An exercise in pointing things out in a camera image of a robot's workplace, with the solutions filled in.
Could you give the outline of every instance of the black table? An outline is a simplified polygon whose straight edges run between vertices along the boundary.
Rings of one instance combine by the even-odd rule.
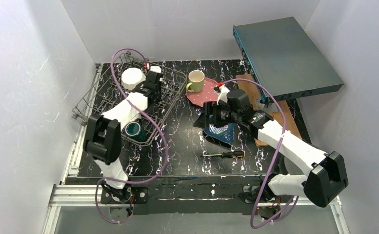
[[[205,60],[159,64],[185,74],[202,70],[206,77],[220,82],[246,74],[246,68],[239,62],[240,60]],[[103,70],[107,68],[108,64],[104,64]],[[235,82],[229,84],[230,89],[236,87]],[[310,143],[296,100],[288,100],[287,104],[301,137]],[[199,115],[200,107],[190,103],[183,92],[162,128],[169,147],[168,166],[160,178],[146,185],[149,190],[148,204],[140,205],[134,214],[251,211],[251,205],[238,199],[238,194],[244,185],[259,184],[261,175],[268,169],[274,148],[256,147],[254,139],[237,126],[231,148],[209,142],[202,136],[202,129],[193,127]],[[155,138],[151,146],[142,148],[123,141],[120,160],[130,180],[144,180],[160,169],[161,158],[164,157],[164,146],[160,141],[160,137]],[[203,152],[221,153],[230,149],[244,150],[246,156],[243,159],[200,157]],[[93,184],[98,178],[101,178],[100,168],[90,156],[83,153],[78,177],[68,178],[66,184]]]

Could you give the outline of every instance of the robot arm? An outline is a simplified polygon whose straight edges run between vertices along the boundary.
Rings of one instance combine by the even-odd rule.
[[[271,115],[254,111],[248,95],[240,89],[226,89],[225,98],[205,102],[194,126],[221,127],[227,123],[238,124],[244,132],[274,148],[282,133],[282,126]],[[285,131],[280,153],[295,163],[303,175],[272,174],[266,189],[274,195],[305,196],[314,204],[326,207],[348,185],[343,157],[336,152],[328,155]]]
[[[83,149],[93,157],[105,177],[128,180],[119,159],[121,132],[127,123],[141,118],[130,104],[146,110],[148,106],[159,102],[162,77],[160,67],[151,67],[146,79],[126,99],[101,115],[93,114],[89,117]],[[119,200],[124,200],[127,196],[125,183],[108,180],[104,188]]]

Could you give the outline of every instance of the green mug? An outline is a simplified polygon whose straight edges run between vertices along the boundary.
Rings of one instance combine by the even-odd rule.
[[[192,71],[188,75],[189,83],[186,85],[188,92],[201,92],[205,82],[205,74],[202,71]]]

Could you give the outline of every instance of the pink plate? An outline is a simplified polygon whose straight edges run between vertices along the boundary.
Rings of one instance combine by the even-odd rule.
[[[205,82],[203,84],[203,89],[201,92],[192,93],[188,90],[186,91],[186,97],[195,105],[203,107],[205,101],[217,101],[218,94],[215,92],[214,87],[218,83],[210,78],[205,77]]]

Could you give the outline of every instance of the screwdriver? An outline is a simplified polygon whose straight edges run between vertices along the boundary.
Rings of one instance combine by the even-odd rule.
[[[245,156],[245,152],[241,150],[224,152],[222,154],[216,155],[202,155],[201,157],[211,157],[211,156],[220,156],[222,158],[241,158]]]

